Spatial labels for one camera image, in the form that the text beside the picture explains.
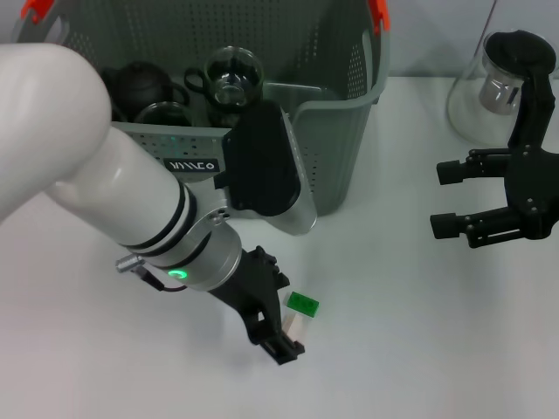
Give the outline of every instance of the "glass cup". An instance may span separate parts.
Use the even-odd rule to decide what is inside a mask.
[[[190,80],[198,76],[202,84]],[[184,84],[206,98],[213,127],[234,127],[239,115],[262,99],[264,70],[252,52],[227,46],[213,52],[203,70],[189,68]]]
[[[134,122],[136,124],[193,127],[189,108],[178,102],[157,102],[143,109]]]
[[[494,59],[508,53],[508,43],[517,38],[553,48],[544,38],[525,31],[490,33],[448,94],[448,120],[460,136],[476,145],[504,148],[513,132],[525,77],[506,71]]]

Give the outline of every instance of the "cable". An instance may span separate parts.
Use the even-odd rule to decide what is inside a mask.
[[[178,286],[177,288],[168,288],[167,286],[165,286],[163,282],[157,279],[153,273],[148,271],[143,266],[138,266],[137,268],[134,268],[132,272],[135,273],[138,276],[138,278],[140,278],[143,282],[153,286],[159,292],[160,291],[179,292],[182,290],[186,290],[188,288],[186,285]]]
[[[178,286],[177,288],[165,287],[165,288],[163,288],[163,291],[165,291],[165,292],[179,292],[179,291],[182,291],[182,290],[186,290],[187,288],[188,288],[188,286],[186,286],[186,285]]]

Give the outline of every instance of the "black teapot lid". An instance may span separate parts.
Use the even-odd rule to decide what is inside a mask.
[[[518,77],[529,77],[531,67],[547,74],[556,68],[556,53],[543,38],[526,31],[495,32],[486,41],[486,53],[499,68]]]
[[[135,61],[122,68],[117,74],[116,85],[119,89],[141,90],[153,85],[167,85],[169,76],[157,65]]]

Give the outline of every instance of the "black teapot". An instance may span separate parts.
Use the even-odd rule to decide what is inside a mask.
[[[146,107],[158,102],[178,102],[188,105],[186,89],[173,83],[157,65],[136,61],[120,70],[106,69],[101,74],[107,90],[120,113],[130,122]],[[181,100],[173,98],[177,90]]]

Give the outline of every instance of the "orange handle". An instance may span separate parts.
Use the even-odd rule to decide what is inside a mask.
[[[381,20],[385,31],[390,30],[390,13],[386,6],[386,0],[369,0],[370,12],[373,15],[375,35],[381,32]]]
[[[21,18],[25,19],[29,9],[33,9],[35,15],[33,15],[32,21],[34,24],[38,24],[39,19],[45,18],[53,4],[54,0],[27,0],[21,10]]]

